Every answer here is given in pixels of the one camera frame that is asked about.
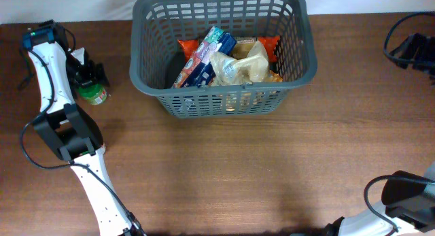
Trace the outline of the orange spaghetti pasta packet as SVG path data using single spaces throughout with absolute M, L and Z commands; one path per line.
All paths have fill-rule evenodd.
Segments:
M 235 59 L 243 59 L 246 58 L 249 51 L 253 48 L 254 44 L 259 41 L 264 48 L 266 49 L 266 53 L 268 55 L 268 61 L 270 63 L 277 62 L 277 56 L 275 54 L 275 49 L 280 40 L 280 36 L 276 37 L 236 37 L 236 45 L 232 49 L 230 56 Z M 184 59 L 187 63 L 192 53 L 199 47 L 200 40 L 188 40 L 182 41 L 178 40 L 178 43 L 181 46 L 181 49 L 184 53 Z

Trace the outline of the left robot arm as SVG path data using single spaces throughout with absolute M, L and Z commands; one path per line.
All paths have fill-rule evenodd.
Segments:
M 77 96 L 98 105 L 109 86 L 103 65 L 85 48 L 69 42 L 71 32 L 53 20 L 29 29 L 21 54 L 30 58 L 41 95 L 40 112 L 28 122 L 49 149 L 81 182 L 101 235 L 144 235 L 140 222 L 116 194 L 105 167 L 103 135 L 96 122 L 75 102 Z

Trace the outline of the white blue tissue pack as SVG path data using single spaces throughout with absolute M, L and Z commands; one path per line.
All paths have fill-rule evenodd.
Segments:
M 211 27 L 198 48 L 193 51 L 172 88 L 206 86 L 215 77 L 210 58 L 216 52 L 229 55 L 236 45 L 235 38 L 218 27 Z

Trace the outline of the grey plastic shopping basket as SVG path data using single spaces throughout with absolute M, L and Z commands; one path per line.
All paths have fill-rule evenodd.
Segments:
M 317 71 L 305 0 L 137 0 L 130 55 L 178 118 L 269 113 Z

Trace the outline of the beige printed snack bag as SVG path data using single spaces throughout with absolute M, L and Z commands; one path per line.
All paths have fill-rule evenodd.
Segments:
M 264 82 L 266 83 L 280 83 L 282 81 L 283 78 L 278 73 L 275 73 L 272 70 L 269 71 L 268 75 L 264 79 Z M 226 96 L 226 111 L 235 112 L 236 106 L 239 105 L 239 111 L 246 112 L 250 105 L 260 104 L 264 95 L 264 92 L 257 92 L 255 95 L 255 99 L 251 101 L 251 93 L 242 92 L 241 98 L 239 99 L 239 101 L 237 101 L 237 96 L 235 94 L 229 94 Z

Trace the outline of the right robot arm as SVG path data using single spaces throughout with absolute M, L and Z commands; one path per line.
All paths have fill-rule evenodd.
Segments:
M 368 191 L 385 180 L 381 200 L 374 205 Z M 371 180 L 364 189 L 367 210 L 327 224 L 319 235 L 404 235 L 434 230 L 434 164 L 423 176 L 397 171 Z

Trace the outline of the clear bag of beige powder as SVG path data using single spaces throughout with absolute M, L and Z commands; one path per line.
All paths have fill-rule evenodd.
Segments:
M 269 61 L 266 49 L 257 41 L 246 58 L 235 59 L 221 52 L 210 58 L 215 73 L 210 86 L 232 86 L 264 82 L 268 75 Z

